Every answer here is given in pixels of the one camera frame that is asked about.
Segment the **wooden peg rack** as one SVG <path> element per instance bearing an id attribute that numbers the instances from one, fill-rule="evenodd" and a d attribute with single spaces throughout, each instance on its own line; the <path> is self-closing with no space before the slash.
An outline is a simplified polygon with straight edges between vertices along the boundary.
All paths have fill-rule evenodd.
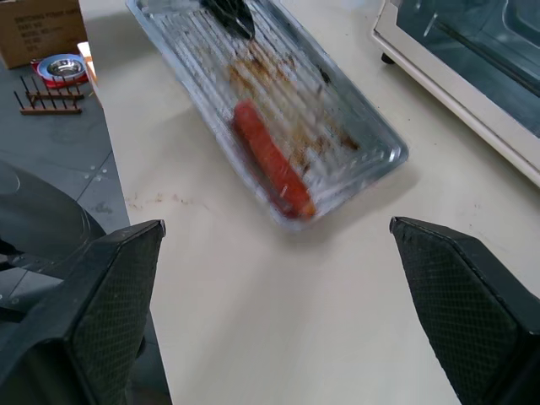
<path id="1" fill-rule="evenodd" d="M 84 99 L 84 94 L 76 81 L 68 82 L 65 78 L 53 77 L 52 80 L 42 78 L 41 84 L 38 84 L 37 79 L 35 75 L 19 77 L 24 92 L 20 96 L 15 90 L 13 95 L 22 116 L 68 116 L 82 113 L 79 102 Z"/>

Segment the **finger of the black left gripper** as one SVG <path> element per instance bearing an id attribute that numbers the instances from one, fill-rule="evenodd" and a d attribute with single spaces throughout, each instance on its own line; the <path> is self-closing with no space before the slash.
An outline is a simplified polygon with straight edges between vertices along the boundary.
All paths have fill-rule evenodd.
<path id="1" fill-rule="evenodd" d="M 255 24 L 251 10 L 244 0 L 200 0 L 231 34 L 250 41 L 255 37 Z"/>

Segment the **red sausage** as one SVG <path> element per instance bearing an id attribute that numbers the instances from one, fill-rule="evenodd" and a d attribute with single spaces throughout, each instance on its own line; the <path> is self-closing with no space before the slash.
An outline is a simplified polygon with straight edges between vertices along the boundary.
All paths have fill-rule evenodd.
<path id="1" fill-rule="evenodd" d="M 257 108 L 242 100 L 233 109 L 232 126 L 269 185 L 270 197 L 286 216 L 307 220 L 316 214 L 307 185 L 273 141 Z"/>

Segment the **red bowl with steel insert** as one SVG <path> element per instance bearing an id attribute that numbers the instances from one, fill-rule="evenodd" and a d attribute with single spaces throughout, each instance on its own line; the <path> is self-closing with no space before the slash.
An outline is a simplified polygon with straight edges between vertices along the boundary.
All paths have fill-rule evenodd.
<path id="1" fill-rule="evenodd" d="M 30 62 L 47 88 L 65 88 L 88 82 L 84 59 L 75 54 L 57 54 Z"/>

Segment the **dark grey rounded robot housing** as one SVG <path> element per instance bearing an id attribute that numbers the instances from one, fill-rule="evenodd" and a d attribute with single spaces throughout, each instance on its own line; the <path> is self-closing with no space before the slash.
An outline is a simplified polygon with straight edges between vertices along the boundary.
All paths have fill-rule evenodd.
<path id="1" fill-rule="evenodd" d="M 67 278 L 88 245 L 104 235 L 68 194 L 0 160 L 0 299 L 23 271 Z"/>

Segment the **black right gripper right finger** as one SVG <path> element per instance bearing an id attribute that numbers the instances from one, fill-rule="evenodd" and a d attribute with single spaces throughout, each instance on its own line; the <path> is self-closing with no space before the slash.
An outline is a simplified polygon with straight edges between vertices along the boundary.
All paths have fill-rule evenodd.
<path id="1" fill-rule="evenodd" d="M 406 217 L 389 230 L 461 405 L 540 405 L 540 299 L 470 235 Z"/>

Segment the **silver ridged baking tray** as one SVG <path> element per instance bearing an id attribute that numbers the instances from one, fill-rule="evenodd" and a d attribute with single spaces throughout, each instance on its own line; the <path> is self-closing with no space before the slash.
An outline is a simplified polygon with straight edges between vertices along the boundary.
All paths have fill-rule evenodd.
<path id="1" fill-rule="evenodd" d="M 302 230 L 408 158 L 408 147 L 307 30 L 274 0 L 244 0 L 251 40 L 225 28 L 208 0 L 126 0 L 174 69 L 235 172 L 273 219 Z M 235 130 L 251 101 L 315 212 L 296 213 Z"/>

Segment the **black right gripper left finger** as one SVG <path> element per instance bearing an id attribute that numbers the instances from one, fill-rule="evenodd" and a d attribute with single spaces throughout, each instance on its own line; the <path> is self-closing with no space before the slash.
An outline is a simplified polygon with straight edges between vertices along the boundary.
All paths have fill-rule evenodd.
<path id="1" fill-rule="evenodd" d="M 67 278 L 0 346 L 0 405 L 127 405 L 143 342 L 165 223 L 151 220 L 93 241 Z"/>

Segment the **brown cardboard box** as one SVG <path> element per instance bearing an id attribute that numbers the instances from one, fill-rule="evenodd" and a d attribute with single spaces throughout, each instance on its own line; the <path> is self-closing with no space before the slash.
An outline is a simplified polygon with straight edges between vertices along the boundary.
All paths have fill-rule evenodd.
<path id="1" fill-rule="evenodd" d="M 0 60 L 17 68 L 87 40 L 78 0 L 0 0 Z"/>

